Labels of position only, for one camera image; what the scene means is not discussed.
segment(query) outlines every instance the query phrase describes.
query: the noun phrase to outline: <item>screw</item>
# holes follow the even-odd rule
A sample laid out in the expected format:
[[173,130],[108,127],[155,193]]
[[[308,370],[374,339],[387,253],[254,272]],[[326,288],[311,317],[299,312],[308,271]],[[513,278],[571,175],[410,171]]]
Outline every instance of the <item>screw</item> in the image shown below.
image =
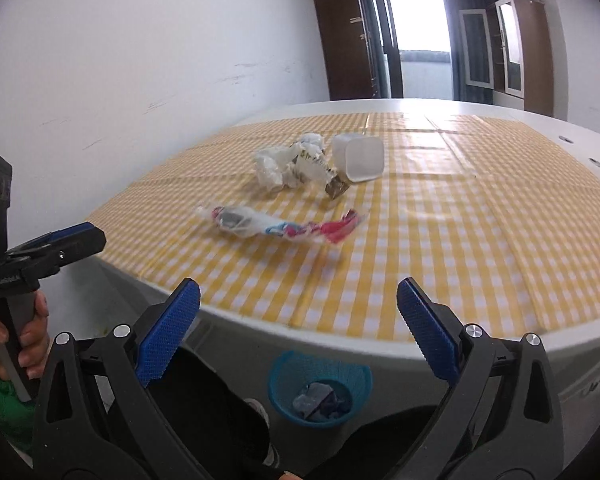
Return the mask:
[[126,337],[130,334],[131,328],[129,325],[118,325],[113,329],[113,335],[115,337]]
[[67,332],[61,332],[56,336],[56,344],[66,345],[71,339],[71,336]]
[[464,330],[465,330],[465,332],[468,333],[468,335],[470,337],[478,338],[478,337],[482,336],[482,329],[477,325],[469,325]]
[[538,346],[540,344],[540,338],[536,334],[527,334],[525,339],[531,346]]

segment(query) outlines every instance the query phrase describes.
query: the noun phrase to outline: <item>floor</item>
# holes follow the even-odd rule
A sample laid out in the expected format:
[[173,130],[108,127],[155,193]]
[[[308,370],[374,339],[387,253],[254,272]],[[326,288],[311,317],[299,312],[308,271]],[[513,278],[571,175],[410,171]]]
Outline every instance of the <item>floor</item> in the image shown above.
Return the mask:
[[406,374],[388,368],[373,368],[371,396],[355,418],[341,427],[314,430],[289,422],[272,407],[267,397],[267,379],[275,359],[286,349],[253,340],[226,329],[213,328],[196,353],[241,397],[264,404],[271,419],[271,439],[280,452],[282,467],[303,475],[330,457],[357,428],[382,416],[414,406],[437,404],[446,383],[432,374]]

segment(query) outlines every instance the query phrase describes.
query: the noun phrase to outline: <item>window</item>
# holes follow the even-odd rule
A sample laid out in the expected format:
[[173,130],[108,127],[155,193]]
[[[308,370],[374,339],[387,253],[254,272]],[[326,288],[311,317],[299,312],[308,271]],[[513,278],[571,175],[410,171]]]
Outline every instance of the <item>window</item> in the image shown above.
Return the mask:
[[400,50],[450,52],[444,0],[391,0]]
[[498,19],[504,40],[505,85],[507,93],[524,97],[522,50],[518,37],[518,21],[512,1],[505,0],[498,6]]

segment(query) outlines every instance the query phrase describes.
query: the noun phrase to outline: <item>plastic wrapper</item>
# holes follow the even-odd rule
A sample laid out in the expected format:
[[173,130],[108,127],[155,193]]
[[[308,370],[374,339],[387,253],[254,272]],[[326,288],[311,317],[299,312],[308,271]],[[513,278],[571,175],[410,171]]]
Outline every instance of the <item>plastic wrapper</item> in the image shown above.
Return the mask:
[[211,211],[199,210],[206,218],[215,222],[222,231],[241,238],[255,235],[270,235],[294,242],[313,241],[337,244],[347,238],[364,220],[350,209],[340,220],[331,222],[308,222],[297,224],[281,218],[259,213],[248,206],[218,206]]
[[259,184],[271,192],[312,181],[324,186],[331,199],[339,197],[349,184],[328,166],[323,150],[324,139],[313,133],[303,134],[291,146],[258,150],[253,162]]

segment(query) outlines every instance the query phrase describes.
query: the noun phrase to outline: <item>black pants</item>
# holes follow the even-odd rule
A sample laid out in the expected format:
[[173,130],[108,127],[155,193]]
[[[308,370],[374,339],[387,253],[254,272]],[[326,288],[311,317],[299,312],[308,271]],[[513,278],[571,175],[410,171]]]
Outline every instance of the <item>black pants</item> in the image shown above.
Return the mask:
[[[277,480],[262,465],[269,450],[264,420],[195,355],[179,349],[149,392],[183,444],[214,480]],[[435,406],[391,415],[359,428],[339,452],[304,480],[381,480],[418,437]],[[114,404],[109,423],[127,452],[138,450]]]

